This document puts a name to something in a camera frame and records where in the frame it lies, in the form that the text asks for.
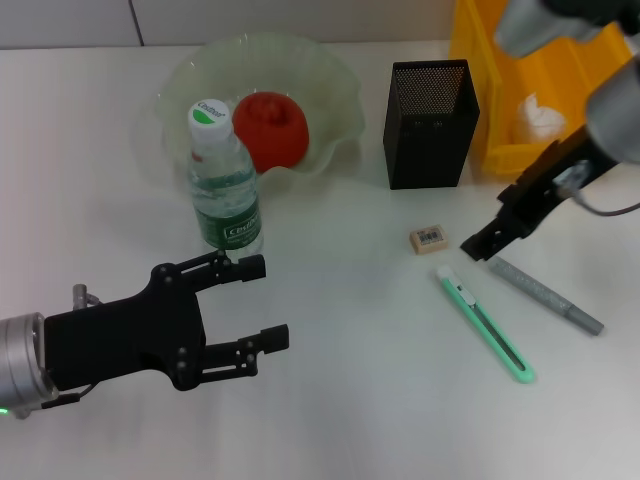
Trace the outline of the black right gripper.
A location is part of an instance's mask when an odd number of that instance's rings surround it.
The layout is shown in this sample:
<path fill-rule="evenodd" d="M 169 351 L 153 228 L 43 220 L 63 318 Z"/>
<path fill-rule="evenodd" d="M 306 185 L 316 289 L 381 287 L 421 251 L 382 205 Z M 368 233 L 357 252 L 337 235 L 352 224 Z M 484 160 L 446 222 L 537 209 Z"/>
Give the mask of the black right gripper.
<path fill-rule="evenodd" d="M 565 140 L 552 143 L 498 195 L 501 207 L 497 218 L 467 238 L 461 250 L 473 261 L 486 261 L 514 241 L 528 237 L 562 202 L 554 180 L 580 161 L 588 163 L 587 184 L 617 164 L 590 138 L 585 126 L 579 128 Z"/>

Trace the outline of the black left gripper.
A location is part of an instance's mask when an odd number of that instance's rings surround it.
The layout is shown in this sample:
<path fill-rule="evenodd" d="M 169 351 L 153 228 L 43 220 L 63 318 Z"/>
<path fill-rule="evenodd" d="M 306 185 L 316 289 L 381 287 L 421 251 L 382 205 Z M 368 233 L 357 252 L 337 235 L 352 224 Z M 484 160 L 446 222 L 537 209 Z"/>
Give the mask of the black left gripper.
<path fill-rule="evenodd" d="M 261 254 L 233 261 L 216 250 L 180 264 L 158 265 L 147 286 L 132 297 L 47 317 L 46 372 L 61 391 L 145 370 L 167 375 L 179 391 L 200 382 L 254 377 L 260 353 L 289 348 L 289 327 L 205 346 L 196 293 L 265 277 Z"/>

